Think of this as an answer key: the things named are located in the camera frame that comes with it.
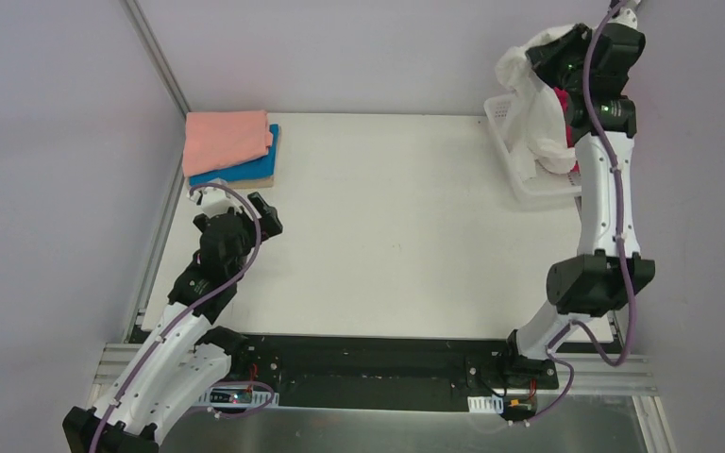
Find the white printed t shirt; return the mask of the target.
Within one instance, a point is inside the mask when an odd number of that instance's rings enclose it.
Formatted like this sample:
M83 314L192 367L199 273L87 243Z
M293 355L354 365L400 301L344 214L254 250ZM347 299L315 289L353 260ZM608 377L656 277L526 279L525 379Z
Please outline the white printed t shirt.
M558 174L553 166L553 132L561 119L554 91L532 71L526 51L562 37L573 28L560 25L547 28L528 42L510 47L497 61L497 81L513 96L506 120L506 139L513 152L526 152L547 171Z

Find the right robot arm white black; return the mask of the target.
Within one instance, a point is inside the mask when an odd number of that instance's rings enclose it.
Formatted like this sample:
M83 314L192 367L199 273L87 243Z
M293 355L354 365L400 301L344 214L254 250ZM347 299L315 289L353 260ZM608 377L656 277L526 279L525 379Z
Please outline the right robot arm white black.
M545 304L511 333L497 358L499 377L510 386L541 377L575 328L586 329L610 311L626 310L628 327L621 353L605 362L617 367L631 351L636 297L653 280L655 263L642 258L634 230L636 109L622 91L645 46L635 26L606 19L595 29L573 25L523 53L529 72L515 93L528 99L563 91L568 98L563 130L571 134L579 166L581 235L576 255L550 267Z

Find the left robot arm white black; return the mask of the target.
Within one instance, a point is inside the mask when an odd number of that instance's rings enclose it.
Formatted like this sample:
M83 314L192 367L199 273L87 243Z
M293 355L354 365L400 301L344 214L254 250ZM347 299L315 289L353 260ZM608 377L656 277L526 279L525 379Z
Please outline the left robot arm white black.
M194 217L199 245L119 377L90 408L72 407L65 416L73 452L157 452L199 396L223 378L239 381L249 372L246 337L216 321L261 244L283 225L257 192L242 196L208 183L191 196L201 209Z

